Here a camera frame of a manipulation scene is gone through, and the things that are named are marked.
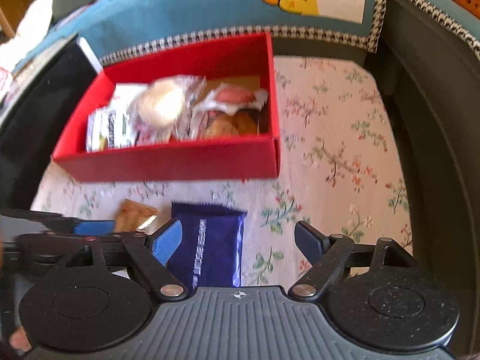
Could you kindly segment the round bread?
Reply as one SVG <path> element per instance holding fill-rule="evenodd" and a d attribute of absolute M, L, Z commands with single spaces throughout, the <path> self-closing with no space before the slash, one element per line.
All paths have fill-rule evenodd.
<path fill-rule="evenodd" d="M 128 108 L 138 146 L 183 141 L 190 135 L 192 106 L 206 87 L 203 76 L 178 75 L 148 85 Z"/>

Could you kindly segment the mooncake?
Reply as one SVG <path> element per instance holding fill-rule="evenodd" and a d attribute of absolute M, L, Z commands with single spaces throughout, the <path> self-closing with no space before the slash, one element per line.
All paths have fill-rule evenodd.
<path fill-rule="evenodd" d="M 202 111 L 192 119 L 193 139 L 220 139 L 257 135 L 260 132 L 260 113 L 242 109 L 234 115 L 222 111 Z"/>

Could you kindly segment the Kaprons wafer packet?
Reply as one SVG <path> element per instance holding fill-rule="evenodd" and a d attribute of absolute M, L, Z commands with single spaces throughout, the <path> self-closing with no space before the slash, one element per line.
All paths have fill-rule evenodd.
<path fill-rule="evenodd" d="M 85 147 L 87 152 L 132 147 L 137 140 L 126 111 L 102 107 L 88 116 Z"/>

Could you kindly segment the white cloth on sofa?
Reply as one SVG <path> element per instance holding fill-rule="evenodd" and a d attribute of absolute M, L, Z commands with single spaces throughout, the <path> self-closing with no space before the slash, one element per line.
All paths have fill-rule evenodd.
<path fill-rule="evenodd" d="M 1 68 L 13 72 L 15 66 L 47 35 L 53 15 L 53 0 L 34 0 L 26 10 L 16 35 L 1 44 Z"/>

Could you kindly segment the floral tablecloth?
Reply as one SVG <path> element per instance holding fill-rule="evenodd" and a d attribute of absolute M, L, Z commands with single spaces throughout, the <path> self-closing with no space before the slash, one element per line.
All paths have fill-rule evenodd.
<path fill-rule="evenodd" d="M 216 203 L 246 211 L 241 282 L 291 286 L 308 269 L 294 226 L 410 249 L 408 194 L 400 158 L 374 78 L 355 63 L 326 58 L 274 60 L 281 172 L 275 180 L 82 183 L 47 167 L 35 211 L 112 219 L 133 200 L 170 216 L 172 202 Z"/>

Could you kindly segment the blue lion sofa cover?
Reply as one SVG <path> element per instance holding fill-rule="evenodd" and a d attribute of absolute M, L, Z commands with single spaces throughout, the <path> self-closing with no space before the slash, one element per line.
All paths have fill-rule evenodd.
<path fill-rule="evenodd" d="M 479 51 L 479 28 L 452 0 L 408 0 Z M 53 0 L 47 35 L 15 66 L 72 34 L 84 37 L 103 65 L 157 50 L 227 36 L 327 41 L 375 52 L 386 0 Z"/>

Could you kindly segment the pink sausages vacuum pack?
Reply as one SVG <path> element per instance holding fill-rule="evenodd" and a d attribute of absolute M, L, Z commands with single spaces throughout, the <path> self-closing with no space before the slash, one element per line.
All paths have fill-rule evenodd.
<path fill-rule="evenodd" d="M 193 113 L 220 111 L 233 116 L 241 110 L 261 111 L 268 99 L 266 89 L 252 91 L 240 85 L 220 83 L 193 106 Z"/>

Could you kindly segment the silver Weilong snack packet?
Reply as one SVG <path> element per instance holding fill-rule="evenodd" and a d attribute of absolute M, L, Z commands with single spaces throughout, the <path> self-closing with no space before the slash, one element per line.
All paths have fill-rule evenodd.
<path fill-rule="evenodd" d="M 147 88 L 146 84 L 117 84 L 109 106 L 115 109 L 128 109 L 132 101 Z"/>

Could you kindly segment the brown biscuit packet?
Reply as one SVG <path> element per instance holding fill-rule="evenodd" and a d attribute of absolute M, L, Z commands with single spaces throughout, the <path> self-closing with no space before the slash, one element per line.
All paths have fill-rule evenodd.
<path fill-rule="evenodd" d="M 159 211 L 154 207 L 125 199 L 115 218 L 114 233 L 146 231 L 155 221 Z"/>

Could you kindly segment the black side table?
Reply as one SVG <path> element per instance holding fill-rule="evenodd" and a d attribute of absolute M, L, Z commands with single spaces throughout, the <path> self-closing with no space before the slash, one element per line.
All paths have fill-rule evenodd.
<path fill-rule="evenodd" d="M 1 99 L 1 208 L 29 209 L 83 93 L 103 69 L 84 37 L 55 42 Z"/>

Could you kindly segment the blue wafer biscuit packet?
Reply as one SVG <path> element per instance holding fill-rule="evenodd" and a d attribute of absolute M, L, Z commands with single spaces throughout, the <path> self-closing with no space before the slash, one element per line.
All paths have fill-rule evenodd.
<path fill-rule="evenodd" d="M 188 291 L 239 287 L 247 212 L 225 205 L 173 202 L 171 217 L 181 222 L 182 240 L 168 270 Z"/>

